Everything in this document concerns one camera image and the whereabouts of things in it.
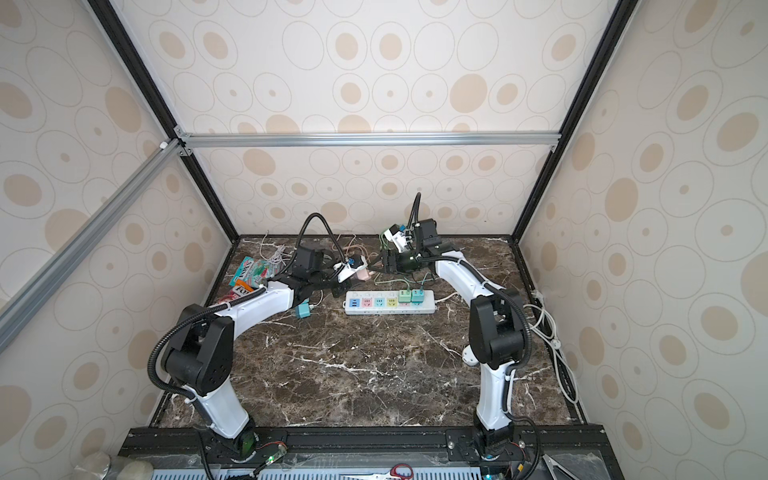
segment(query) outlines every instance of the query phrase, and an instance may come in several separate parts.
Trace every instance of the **snack package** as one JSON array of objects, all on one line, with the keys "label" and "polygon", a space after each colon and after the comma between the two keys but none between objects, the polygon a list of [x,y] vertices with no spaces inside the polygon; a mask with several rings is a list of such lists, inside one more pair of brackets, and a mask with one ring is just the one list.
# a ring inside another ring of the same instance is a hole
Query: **snack package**
[{"label": "snack package", "polygon": [[277,265],[266,260],[254,260],[251,257],[245,257],[240,266],[237,267],[235,276],[230,280],[230,286],[235,286],[238,280],[248,286],[257,286],[276,272]]}]

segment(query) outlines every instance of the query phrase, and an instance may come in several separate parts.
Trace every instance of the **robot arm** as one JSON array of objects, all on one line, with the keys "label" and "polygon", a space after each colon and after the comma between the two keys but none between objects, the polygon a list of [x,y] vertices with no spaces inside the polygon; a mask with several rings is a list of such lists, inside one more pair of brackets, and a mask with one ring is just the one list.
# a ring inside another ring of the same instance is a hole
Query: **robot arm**
[{"label": "robot arm", "polygon": [[[418,196],[414,208],[418,210]],[[464,360],[469,365],[481,364],[476,442],[482,452],[505,442],[511,434],[507,398],[514,368],[530,356],[530,334],[525,335],[528,324],[522,315],[519,294],[486,279],[458,248],[443,243],[434,220],[409,221],[408,228],[393,227],[388,233],[396,249],[383,250],[372,264],[382,261],[382,271],[387,273],[410,273],[428,267],[469,306],[469,345]],[[233,341],[270,316],[299,305],[315,290],[330,288],[334,296],[343,294],[352,284],[351,277],[369,266],[364,257],[358,256],[331,266],[324,264],[324,256],[322,250],[299,245],[289,273],[281,272],[240,303],[212,307],[215,312],[198,305],[187,307],[174,328],[176,331],[171,330],[166,335],[168,339],[164,337],[150,357],[150,378],[155,385],[169,390],[165,388],[167,384],[152,376],[153,359],[157,359],[164,339],[167,340],[161,366],[181,385],[183,390],[176,391],[184,392],[187,401],[215,433],[214,438],[240,459],[253,453],[256,439],[255,424],[230,383]],[[196,315],[200,318],[191,322]]]}]

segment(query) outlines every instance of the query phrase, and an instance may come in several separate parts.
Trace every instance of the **black mounting rail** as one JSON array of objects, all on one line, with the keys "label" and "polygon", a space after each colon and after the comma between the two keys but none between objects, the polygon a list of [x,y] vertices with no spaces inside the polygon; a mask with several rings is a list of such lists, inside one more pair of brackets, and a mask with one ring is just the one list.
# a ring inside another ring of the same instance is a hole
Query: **black mounting rail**
[{"label": "black mounting rail", "polygon": [[[535,444],[533,430],[515,427],[515,440]],[[436,456],[450,466],[469,465],[488,468],[507,468],[510,461],[519,461],[518,449],[507,449],[492,461],[481,460],[472,442],[471,426],[456,427],[278,427],[257,428],[259,444],[283,442],[288,457],[320,454],[425,454]],[[152,455],[194,455],[200,452],[199,431],[180,429],[131,429],[120,450],[121,456],[142,457]],[[257,450],[245,463],[232,462],[221,455],[222,450],[205,442],[206,457],[210,464],[222,468],[257,468],[276,451],[275,445]],[[613,480],[624,480],[616,455],[601,425],[547,425],[541,427],[541,447],[544,453],[593,452],[602,457]]]}]

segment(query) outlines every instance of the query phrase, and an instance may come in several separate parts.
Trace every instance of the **brown marble surface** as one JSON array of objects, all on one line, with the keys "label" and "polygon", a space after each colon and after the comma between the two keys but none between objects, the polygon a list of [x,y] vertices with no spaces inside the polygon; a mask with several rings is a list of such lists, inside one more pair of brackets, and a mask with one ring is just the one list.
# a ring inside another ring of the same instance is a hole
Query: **brown marble surface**
[{"label": "brown marble surface", "polygon": [[[342,236],[343,246],[352,237]],[[489,279],[524,292],[509,245],[500,238],[449,238]],[[328,240],[305,239],[304,242]],[[248,255],[269,257],[294,238],[244,239],[218,293]],[[376,238],[355,239],[378,254]],[[427,270],[416,273],[420,281]],[[377,281],[402,278],[381,275]],[[398,290],[402,281],[355,290]],[[444,280],[425,282],[440,299],[454,290]],[[320,294],[310,300],[317,303]],[[432,315],[347,316],[343,298],[325,295],[305,319],[285,312],[249,329],[235,341],[232,384],[257,425],[469,425],[480,394],[479,367],[461,360],[468,342],[469,308],[458,295]],[[571,423],[547,351],[538,337],[530,363],[516,372],[514,408],[540,425]],[[181,399],[169,402],[160,426],[199,422]]]}]

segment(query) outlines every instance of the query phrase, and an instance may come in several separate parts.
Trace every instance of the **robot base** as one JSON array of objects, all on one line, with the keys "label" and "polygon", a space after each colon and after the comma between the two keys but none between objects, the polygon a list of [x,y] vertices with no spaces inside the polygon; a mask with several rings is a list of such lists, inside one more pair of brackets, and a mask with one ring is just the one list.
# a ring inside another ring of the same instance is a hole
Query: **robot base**
[{"label": "robot base", "polygon": [[496,430],[488,430],[480,421],[477,413],[472,419],[472,439],[478,449],[480,458],[494,458],[504,451],[504,447],[511,441],[515,434],[515,425],[509,425]]}]

